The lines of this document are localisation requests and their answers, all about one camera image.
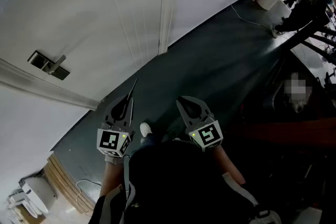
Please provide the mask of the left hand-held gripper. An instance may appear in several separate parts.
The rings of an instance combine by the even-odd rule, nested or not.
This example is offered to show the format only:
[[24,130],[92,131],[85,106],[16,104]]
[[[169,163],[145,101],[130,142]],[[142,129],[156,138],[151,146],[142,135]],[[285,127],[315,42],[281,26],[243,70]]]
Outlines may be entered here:
[[112,101],[104,113],[104,121],[97,130],[97,149],[104,155],[123,157],[132,142],[134,100],[123,95]]

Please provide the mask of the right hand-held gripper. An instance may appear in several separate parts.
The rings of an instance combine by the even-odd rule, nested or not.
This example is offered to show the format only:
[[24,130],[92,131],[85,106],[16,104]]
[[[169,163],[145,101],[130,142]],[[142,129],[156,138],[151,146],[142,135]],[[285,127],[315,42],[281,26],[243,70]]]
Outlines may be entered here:
[[[182,119],[187,127],[192,126],[195,121],[201,121],[210,114],[206,103],[191,96],[179,96],[176,104]],[[191,141],[198,146],[202,152],[209,151],[221,145],[223,134],[219,122],[214,119],[213,114],[207,116],[203,121],[197,123],[188,135]]]

